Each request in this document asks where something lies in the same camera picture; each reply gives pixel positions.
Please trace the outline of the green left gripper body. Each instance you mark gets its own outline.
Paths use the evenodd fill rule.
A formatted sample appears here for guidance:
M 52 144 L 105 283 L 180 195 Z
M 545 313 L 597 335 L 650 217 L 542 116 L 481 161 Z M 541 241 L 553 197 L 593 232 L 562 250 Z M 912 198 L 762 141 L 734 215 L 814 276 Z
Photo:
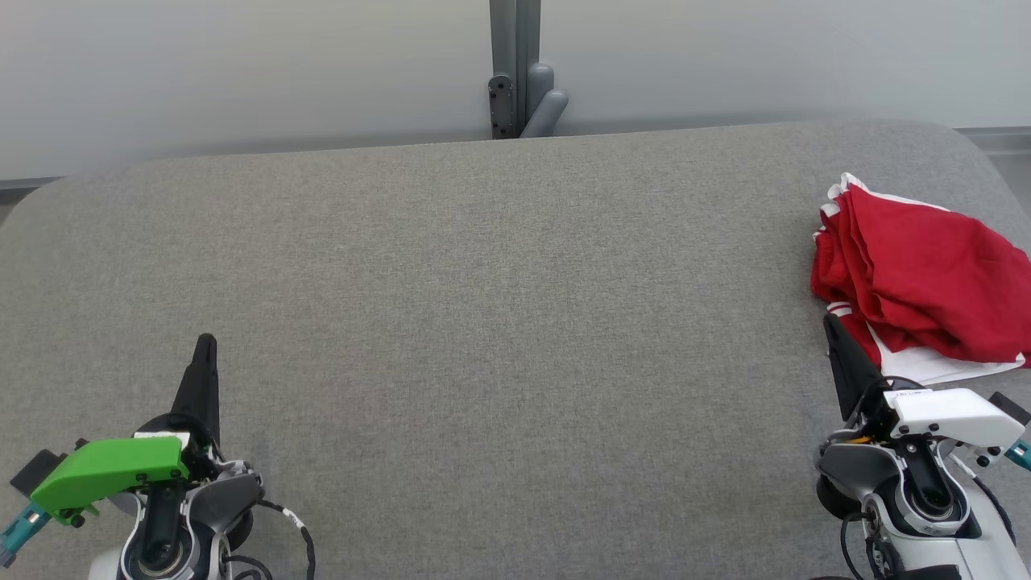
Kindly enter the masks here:
M 217 427 L 166 412 L 132 437 L 88 441 L 52 467 L 30 500 L 55 518 L 70 518 L 110 496 L 170 481 L 202 481 L 220 455 Z

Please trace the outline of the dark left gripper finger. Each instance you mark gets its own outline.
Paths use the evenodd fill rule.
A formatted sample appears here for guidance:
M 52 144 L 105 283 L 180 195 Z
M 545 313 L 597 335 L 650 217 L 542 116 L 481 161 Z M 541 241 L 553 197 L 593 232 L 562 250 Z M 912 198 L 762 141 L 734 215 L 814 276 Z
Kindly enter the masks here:
M 220 445 L 219 407 L 217 338 L 210 333 L 203 333 L 197 338 L 193 356 L 185 368 L 171 412 L 181 417 L 190 417 L 195 425 L 205 429 L 214 444 Z

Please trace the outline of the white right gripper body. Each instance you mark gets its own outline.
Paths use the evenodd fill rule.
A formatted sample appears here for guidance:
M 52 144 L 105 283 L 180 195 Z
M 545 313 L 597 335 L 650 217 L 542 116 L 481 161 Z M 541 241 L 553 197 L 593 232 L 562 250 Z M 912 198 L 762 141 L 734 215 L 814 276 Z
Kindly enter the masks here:
M 991 401 L 967 388 L 880 393 L 862 418 L 879 441 L 926 436 L 1001 450 L 1023 437 L 1029 424 L 1029 414 L 1006 397 Z

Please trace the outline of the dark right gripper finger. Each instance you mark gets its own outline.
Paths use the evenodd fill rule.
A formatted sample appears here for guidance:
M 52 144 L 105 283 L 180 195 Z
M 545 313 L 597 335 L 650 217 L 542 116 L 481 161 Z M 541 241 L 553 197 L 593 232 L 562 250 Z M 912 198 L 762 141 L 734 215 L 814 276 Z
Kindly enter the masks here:
M 886 378 L 839 316 L 826 313 L 822 329 L 827 338 L 828 359 L 841 419 L 849 422 L 855 415 L 873 409 L 876 397 L 884 391 Z

